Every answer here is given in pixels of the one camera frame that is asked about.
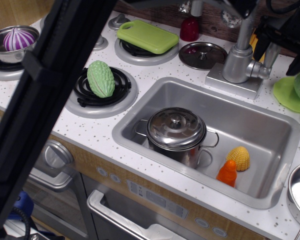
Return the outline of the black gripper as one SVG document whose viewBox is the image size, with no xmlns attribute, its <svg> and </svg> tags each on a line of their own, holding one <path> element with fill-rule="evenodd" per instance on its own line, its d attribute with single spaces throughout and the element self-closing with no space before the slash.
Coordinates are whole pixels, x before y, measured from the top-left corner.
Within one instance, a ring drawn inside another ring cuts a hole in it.
<svg viewBox="0 0 300 240">
<path fill-rule="evenodd" d="M 295 58 L 289 65 L 287 76 L 300 73 L 300 6 L 294 14 L 286 18 L 263 16 L 255 30 L 258 42 L 254 51 L 254 58 L 258 61 L 270 43 L 279 45 L 295 53 Z"/>
</svg>

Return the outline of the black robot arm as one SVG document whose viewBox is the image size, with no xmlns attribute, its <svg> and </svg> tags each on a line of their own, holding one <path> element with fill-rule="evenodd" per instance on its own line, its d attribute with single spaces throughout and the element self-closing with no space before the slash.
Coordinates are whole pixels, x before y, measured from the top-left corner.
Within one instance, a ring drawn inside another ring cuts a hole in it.
<svg viewBox="0 0 300 240">
<path fill-rule="evenodd" d="M 82 215 L 95 238 L 123 240 L 300 239 L 289 177 L 300 167 L 300 114 L 279 106 L 272 87 L 291 59 L 280 57 L 261 100 L 221 94 L 207 74 L 174 57 L 154 65 L 122 61 L 107 25 L 113 0 L 57 0 L 18 82 L 0 90 L 0 238 L 47 140 L 81 179 Z M 132 78 L 123 109 L 79 116 L 65 105 L 84 67 L 101 60 Z M 167 107 L 200 116 L 213 144 L 191 168 L 148 147 L 135 125 Z"/>
</svg>

